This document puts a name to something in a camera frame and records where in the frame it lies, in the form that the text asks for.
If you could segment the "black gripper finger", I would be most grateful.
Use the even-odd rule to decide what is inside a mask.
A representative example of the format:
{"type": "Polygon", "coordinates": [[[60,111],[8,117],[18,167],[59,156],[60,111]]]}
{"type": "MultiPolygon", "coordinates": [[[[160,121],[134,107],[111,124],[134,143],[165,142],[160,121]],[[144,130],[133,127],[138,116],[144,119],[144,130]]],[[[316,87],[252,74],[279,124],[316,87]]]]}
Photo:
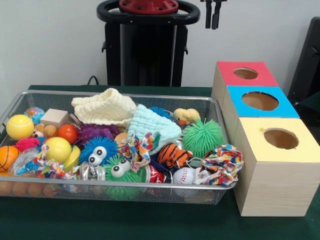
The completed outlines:
{"type": "Polygon", "coordinates": [[[216,30],[219,27],[219,18],[220,18],[220,1],[214,0],[215,6],[214,6],[214,13],[212,15],[212,24],[211,28],[213,30],[216,30]]]}
{"type": "Polygon", "coordinates": [[[210,29],[211,28],[211,21],[212,21],[212,1],[206,0],[205,7],[206,7],[205,28],[210,29]]]}

